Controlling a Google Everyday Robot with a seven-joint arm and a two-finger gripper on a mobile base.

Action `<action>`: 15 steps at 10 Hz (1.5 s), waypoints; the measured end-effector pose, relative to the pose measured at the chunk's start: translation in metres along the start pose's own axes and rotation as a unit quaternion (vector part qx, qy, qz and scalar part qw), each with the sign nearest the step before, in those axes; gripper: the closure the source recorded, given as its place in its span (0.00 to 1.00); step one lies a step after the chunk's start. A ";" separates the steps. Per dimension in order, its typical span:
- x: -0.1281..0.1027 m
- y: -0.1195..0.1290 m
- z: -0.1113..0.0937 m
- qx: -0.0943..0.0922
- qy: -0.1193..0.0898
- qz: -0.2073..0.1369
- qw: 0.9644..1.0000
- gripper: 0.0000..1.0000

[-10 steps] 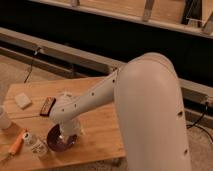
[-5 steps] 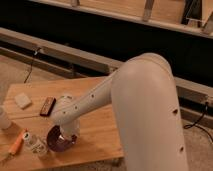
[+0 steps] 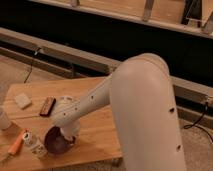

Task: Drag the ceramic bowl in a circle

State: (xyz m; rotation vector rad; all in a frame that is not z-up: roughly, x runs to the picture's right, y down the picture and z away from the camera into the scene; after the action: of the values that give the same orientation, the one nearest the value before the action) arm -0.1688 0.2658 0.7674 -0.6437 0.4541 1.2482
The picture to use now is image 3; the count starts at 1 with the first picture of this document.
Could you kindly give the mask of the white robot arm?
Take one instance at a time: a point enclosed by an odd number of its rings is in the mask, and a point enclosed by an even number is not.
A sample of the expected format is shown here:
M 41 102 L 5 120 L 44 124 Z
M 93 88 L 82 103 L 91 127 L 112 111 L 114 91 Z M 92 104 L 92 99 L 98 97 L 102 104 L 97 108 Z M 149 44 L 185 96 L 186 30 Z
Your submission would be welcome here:
M 169 68 L 144 53 L 122 62 L 94 89 L 54 111 L 52 122 L 67 136 L 74 122 L 110 106 L 126 171 L 187 171 Z

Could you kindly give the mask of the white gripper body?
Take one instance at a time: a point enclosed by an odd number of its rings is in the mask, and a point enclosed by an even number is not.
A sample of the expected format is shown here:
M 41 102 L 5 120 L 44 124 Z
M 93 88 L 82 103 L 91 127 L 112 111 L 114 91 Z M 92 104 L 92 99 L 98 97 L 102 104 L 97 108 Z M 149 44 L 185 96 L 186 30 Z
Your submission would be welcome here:
M 79 121 L 62 123 L 60 125 L 61 137 L 66 141 L 73 143 L 75 138 L 79 135 L 80 127 L 81 125 Z

